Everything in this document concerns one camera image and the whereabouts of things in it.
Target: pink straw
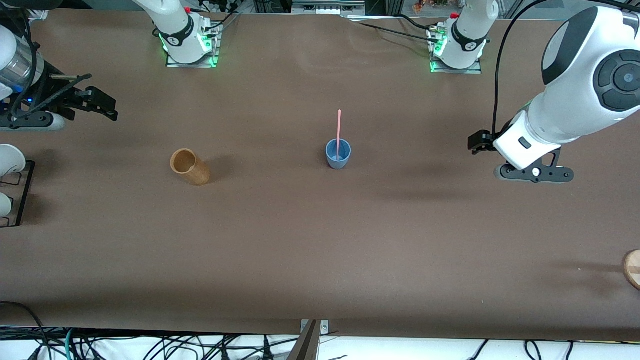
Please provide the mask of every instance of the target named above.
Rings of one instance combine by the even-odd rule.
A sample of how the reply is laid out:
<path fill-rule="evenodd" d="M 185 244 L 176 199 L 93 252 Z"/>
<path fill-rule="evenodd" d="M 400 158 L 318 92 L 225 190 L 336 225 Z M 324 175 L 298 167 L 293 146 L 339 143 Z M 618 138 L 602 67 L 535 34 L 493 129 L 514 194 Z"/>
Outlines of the pink straw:
<path fill-rule="evenodd" d="M 340 120 L 342 118 L 342 110 L 338 110 L 338 135 L 336 136 L 335 159 L 340 161 Z"/>

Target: white floor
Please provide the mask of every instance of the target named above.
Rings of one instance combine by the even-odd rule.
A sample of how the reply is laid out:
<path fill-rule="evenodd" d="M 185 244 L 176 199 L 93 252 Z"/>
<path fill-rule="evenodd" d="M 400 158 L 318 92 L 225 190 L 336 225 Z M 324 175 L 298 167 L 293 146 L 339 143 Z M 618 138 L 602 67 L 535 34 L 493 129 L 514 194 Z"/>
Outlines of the white floor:
<path fill-rule="evenodd" d="M 294 336 L 269 336 L 270 342 L 291 339 Z M 215 344 L 220 336 L 201 336 L 205 344 Z M 157 338 L 138 338 L 135 340 L 104 340 L 94 344 L 105 360 L 142 360 L 145 354 L 158 342 Z M 262 336 L 242 336 L 230 346 L 262 347 Z M 429 359 L 429 360 L 468 360 L 476 352 L 481 340 L 438 340 L 407 338 L 354 338 L 323 336 L 319 347 L 318 360 L 335 360 L 346 356 L 344 360 L 395 360 L 395 359 Z M 563 342 L 537 341 L 544 360 L 564 360 L 569 344 Z M 294 342 L 272 348 L 274 355 L 283 354 L 292 349 Z M 523 341 L 491 340 L 485 346 L 478 360 L 528 360 Z M 26 360 L 38 347 L 35 341 L 0 341 L 0 360 Z M 192 346 L 202 358 L 202 349 Z M 530 346 L 533 356 L 535 350 Z M 251 354 L 252 350 L 229 351 L 230 360 L 240 360 Z M 54 353 L 54 360 L 66 360 L 62 355 Z M 197 360 L 192 351 L 178 350 L 171 360 Z M 163 358 L 162 353 L 156 360 Z M 41 350 L 39 360 L 48 359 L 46 350 Z M 601 359 L 640 359 L 640 345 L 576 343 L 570 360 Z"/>

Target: wooden disc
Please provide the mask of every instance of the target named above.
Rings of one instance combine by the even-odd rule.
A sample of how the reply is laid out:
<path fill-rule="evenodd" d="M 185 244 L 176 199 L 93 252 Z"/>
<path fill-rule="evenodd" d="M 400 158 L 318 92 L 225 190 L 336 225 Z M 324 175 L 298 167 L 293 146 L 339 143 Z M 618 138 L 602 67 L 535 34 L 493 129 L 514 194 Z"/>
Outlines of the wooden disc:
<path fill-rule="evenodd" d="M 633 250 L 625 256 L 624 267 L 627 280 L 640 290 L 640 250 Z"/>

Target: teal cable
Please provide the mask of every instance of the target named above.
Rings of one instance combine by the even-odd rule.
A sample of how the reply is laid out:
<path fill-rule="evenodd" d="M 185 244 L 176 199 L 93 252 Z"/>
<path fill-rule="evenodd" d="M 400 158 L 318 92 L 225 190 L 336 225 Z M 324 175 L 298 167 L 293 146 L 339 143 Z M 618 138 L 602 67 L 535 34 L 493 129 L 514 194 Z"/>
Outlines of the teal cable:
<path fill-rule="evenodd" d="M 71 332 L 73 329 L 69 330 L 67 333 L 67 337 L 65 338 L 65 353 L 67 354 L 67 360 L 71 360 L 71 351 L 69 350 L 69 343 L 71 342 Z"/>

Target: black metal rack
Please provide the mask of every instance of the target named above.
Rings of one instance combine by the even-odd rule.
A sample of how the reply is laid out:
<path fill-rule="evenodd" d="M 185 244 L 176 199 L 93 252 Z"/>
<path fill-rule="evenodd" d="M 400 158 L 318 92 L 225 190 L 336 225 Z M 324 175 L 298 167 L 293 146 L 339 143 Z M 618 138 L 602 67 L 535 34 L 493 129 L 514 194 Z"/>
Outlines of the black metal rack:
<path fill-rule="evenodd" d="M 24 206 L 27 203 L 27 194 L 29 193 L 29 189 L 31 188 L 31 181 L 33 180 L 33 171 L 36 167 L 35 161 L 27 160 L 27 165 L 24 167 L 24 170 L 18 172 L 16 174 L 11 174 L 8 176 L 0 177 L 0 192 L 5 192 L 5 188 L 11 189 L 10 194 L 14 195 L 14 197 L 10 196 L 10 194 L 5 194 L 11 200 L 12 203 L 12 212 L 6 217 L 1 218 L 0 220 L 0 229 L 5 227 L 17 227 L 22 223 L 22 215 L 24 214 Z M 20 188 L 22 188 L 22 197 L 20 197 L 20 206 L 18 210 L 15 211 L 15 207 L 13 206 L 16 202 L 17 197 L 15 193 L 20 192 Z"/>

